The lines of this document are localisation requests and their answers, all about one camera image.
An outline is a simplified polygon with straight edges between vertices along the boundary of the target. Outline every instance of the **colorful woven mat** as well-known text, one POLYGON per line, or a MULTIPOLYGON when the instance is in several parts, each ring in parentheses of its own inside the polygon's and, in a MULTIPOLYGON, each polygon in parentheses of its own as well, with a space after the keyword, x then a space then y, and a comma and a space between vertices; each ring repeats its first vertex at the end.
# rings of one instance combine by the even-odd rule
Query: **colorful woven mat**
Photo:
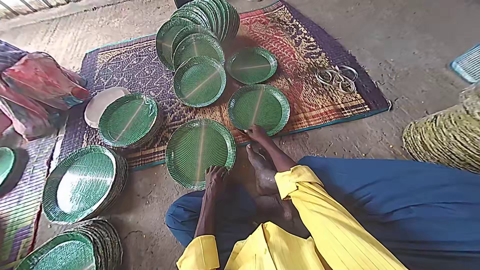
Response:
POLYGON ((43 184, 55 142, 56 136, 46 137, 27 143, 26 153, 15 150, 15 164, 20 164, 20 170, 17 174, 14 167, 11 174, 15 172, 21 178, 13 179, 18 181, 16 186, 0 197, 0 270, 13 269, 33 250, 43 184))
MULTIPOLYGON (((279 133, 284 135, 343 121, 360 119, 387 110, 381 91, 354 56, 320 26, 284 1, 240 15, 237 37, 223 44, 225 57, 245 46, 271 51, 278 60, 276 73, 266 81, 287 96, 290 120, 279 133), (358 72, 357 93, 343 94, 333 86, 320 84, 315 73, 320 69, 346 65, 358 72)), ((173 131, 196 118, 210 118, 224 124, 238 144, 248 141, 228 119, 227 103, 242 84, 228 77, 222 96, 204 108, 184 106, 172 88, 173 73, 160 63, 155 50, 155 35, 106 45, 86 54, 81 74, 88 79, 91 95, 112 86, 142 92, 153 97, 166 116, 162 132, 141 150, 120 153, 129 166, 142 167, 164 162, 165 149, 173 131)), ((86 125, 83 112, 87 102, 71 109, 60 158, 79 147, 99 144, 96 129, 86 125)))

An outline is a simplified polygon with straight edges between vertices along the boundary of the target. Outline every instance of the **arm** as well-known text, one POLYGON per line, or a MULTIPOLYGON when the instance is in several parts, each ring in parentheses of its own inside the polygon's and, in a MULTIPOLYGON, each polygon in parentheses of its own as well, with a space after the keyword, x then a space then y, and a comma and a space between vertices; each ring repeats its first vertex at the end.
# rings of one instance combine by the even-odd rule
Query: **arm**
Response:
POLYGON ((276 146, 272 138, 267 135, 262 127, 253 125, 250 130, 245 130, 245 133, 265 148, 268 154, 272 157, 273 163, 278 172, 289 171, 290 168, 297 165, 296 162, 276 146))
POLYGON ((332 269, 406 269, 325 191, 309 167, 297 166, 261 127, 253 126, 247 134, 272 157, 279 171, 275 181, 280 197, 292 200, 319 253, 332 269))
POLYGON ((215 235, 215 200, 223 186, 224 167, 212 166, 205 172, 205 194, 194 238, 201 235, 215 235))
POLYGON ((212 166, 205 172, 205 194, 195 236, 186 247, 177 267, 180 270, 211 270, 220 267, 215 241, 215 200, 224 190, 224 167, 212 166))

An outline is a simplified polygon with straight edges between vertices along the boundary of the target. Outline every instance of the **green paper plate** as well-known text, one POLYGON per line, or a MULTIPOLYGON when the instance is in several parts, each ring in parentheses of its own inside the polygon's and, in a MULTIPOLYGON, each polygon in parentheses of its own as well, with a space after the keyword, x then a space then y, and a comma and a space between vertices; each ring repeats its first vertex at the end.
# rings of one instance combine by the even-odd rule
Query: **green paper plate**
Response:
POLYGON ((290 104, 285 95, 273 86, 247 85, 233 94, 228 103, 228 116, 240 130, 256 124, 272 136, 287 124, 290 104))
POLYGON ((259 47, 243 48, 227 61, 228 73, 246 85, 267 80, 275 73, 276 67, 275 56, 259 47))
POLYGON ((222 41, 225 36, 225 22, 228 20, 228 18, 225 17, 225 10, 222 4, 222 0, 211 0, 211 2, 217 7, 218 9, 218 17, 220 20, 218 20, 218 33, 217 33, 217 38, 218 40, 222 41))
POLYGON ((210 29, 213 32, 216 32, 218 24, 216 22, 216 15, 215 15, 215 10, 208 4, 209 2, 204 1, 204 0, 193 0, 185 5, 183 5, 181 8, 185 6, 195 6, 198 7, 203 15, 208 19, 208 23, 210 25, 210 29))
POLYGON ((208 56, 220 62, 221 65, 225 63, 225 56, 220 43, 214 37, 196 33, 184 38, 177 46, 173 54, 175 70, 195 56, 208 56))
POLYGON ((61 233, 30 253, 17 270, 94 270, 94 248, 79 233, 61 233))
POLYGON ((231 28, 231 25, 233 22, 230 20, 230 8, 228 7, 229 3, 224 1, 224 0, 219 0, 220 3, 223 6, 223 13, 225 17, 225 21, 223 22, 223 35, 222 35, 222 41, 228 38, 228 32, 231 28))
POLYGON ((180 101, 191 107, 212 104, 223 93, 227 75, 223 66, 207 56, 190 58, 173 76, 173 88, 180 101))
POLYGON ((175 51, 175 49, 178 47, 178 45, 180 44, 180 42, 182 40, 184 40, 189 35, 192 35, 192 34, 195 34, 195 33, 206 34, 206 35, 209 35, 209 36, 214 37, 216 39, 215 34, 212 31, 206 29, 205 27, 203 27, 201 25, 189 25, 189 26, 186 26, 186 27, 182 28, 178 32, 178 34, 175 36, 175 38, 173 39, 173 43, 172 43, 173 51, 175 51))
POLYGON ((201 2, 205 3, 207 6, 210 7, 210 10, 212 11, 212 16, 213 17, 213 23, 215 24, 214 27, 212 27, 212 30, 214 33, 215 33, 215 36, 217 37, 217 39, 219 39, 220 35, 220 31, 223 31, 223 22, 222 22, 222 18, 220 16, 220 9, 218 8, 218 6, 215 4, 215 2, 213 0, 200 0, 201 2))
POLYGON ((203 18, 200 15, 185 9, 177 9, 170 17, 170 20, 172 18, 184 18, 194 22, 196 25, 203 25, 205 27, 208 27, 208 25, 205 24, 203 18))
POLYGON ((98 122, 98 133, 109 146, 132 146, 152 130, 157 117, 158 106, 153 99, 140 93, 126 95, 105 109, 98 122))
POLYGON ((185 4, 181 8, 179 8, 179 10, 188 11, 190 14, 197 15, 202 20, 202 25, 210 29, 210 21, 208 20, 207 15, 203 12, 203 10, 200 7, 192 4, 185 4))
POLYGON ((42 209, 48 220, 71 224, 103 209, 121 191, 126 178, 116 177, 122 173, 117 159, 121 158, 107 148, 92 145, 62 160, 45 181, 42 209))
POLYGON ((232 14, 233 14, 233 27, 230 31, 230 36, 229 38, 230 39, 234 39, 236 36, 237 36, 237 33, 239 31, 239 27, 240 27, 240 15, 237 11, 237 9, 230 5, 232 7, 232 14))
POLYGON ((160 61, 170 70, 173 70, 172 42, 175 35, 184 27, 194 25, 192 21, 174 17, 166 21, 158 30, 155 40, 155 49, 160 61))
POLYGON ((0 185, 7 179, 15 163, 15 154, 8 147, 0 147, 0 185))
POLYGON ((238 27, 240 25, 240 17, 237 9, 233 7, 229 2, 224 1, 228 9, 228 30, 225 39, 232 39, 237 35, 238 27))
POLYGON ((167 144, 166 164, 170 176, 188 189, 205 189, 205 170, 235 163, 236 146, 232 134, 210 119, 195 119, 180 126, 167 144))

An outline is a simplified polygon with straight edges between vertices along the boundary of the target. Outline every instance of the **leg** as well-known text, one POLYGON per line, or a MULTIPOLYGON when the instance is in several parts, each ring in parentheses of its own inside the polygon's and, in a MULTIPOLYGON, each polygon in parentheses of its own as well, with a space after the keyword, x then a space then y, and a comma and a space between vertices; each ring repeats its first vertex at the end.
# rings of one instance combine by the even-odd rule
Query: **leg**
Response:
MULTIPOLYGON (((203 195, 204 191, 183 195, 170 206, 165 216, 167 227, 183 246, 187 246, 195 235, 203 195)), ((221 269, 235 243, 246 239, 255 230, 251 222, 255 212, 253 199, 239 184, 229 185, 225 195, 218 199, 215 237, 221 269)))
POLYGON ((480 175, 410 160, 299 164, 408 268, 478 268, 480 175))
POLYGON ((277 173, 270 156, 262 149, 258 153, 253 148, 247 148, 248 159, 255 168, 257 191, 255 199, 258 213, 265 221, 271 221, 285 231, 302 238, 308 238, 310 232, 300 219, 297 209, 290 200, 282 200, 275 182, 277 173))

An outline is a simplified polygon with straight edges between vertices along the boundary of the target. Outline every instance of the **dirt floor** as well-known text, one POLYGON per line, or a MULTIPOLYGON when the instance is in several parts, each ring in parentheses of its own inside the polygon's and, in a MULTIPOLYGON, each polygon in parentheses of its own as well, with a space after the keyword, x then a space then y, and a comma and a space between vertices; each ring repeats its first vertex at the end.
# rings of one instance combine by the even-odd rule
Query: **dirt floor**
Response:
MULTIPOLYGON (((230 0, 240 12, 268 5, 230 0)), ((467 86, 447 67, 480 37, 479 0, 288 0, 352 51, 393 102, 366 119, 288 135, 276 141, 294 159, 305 155, 408 159, 401 135, 412 120, 457 103, 467 86)), ((175 10, 173 0, 85 0, 0 25, 0 39, 51 54, 78 70, 87 50, 152 34, 175 10)), ((252 179, 244 149, 235 170, 252 179)), ((168 206, 188 191, 165 166, 133 172, 119 201, 105 215, 119 231, 122 269, 174 269, 183 248, 165 226, 168 206)), ((36 245, 66 226, 40 222, 36 245)))

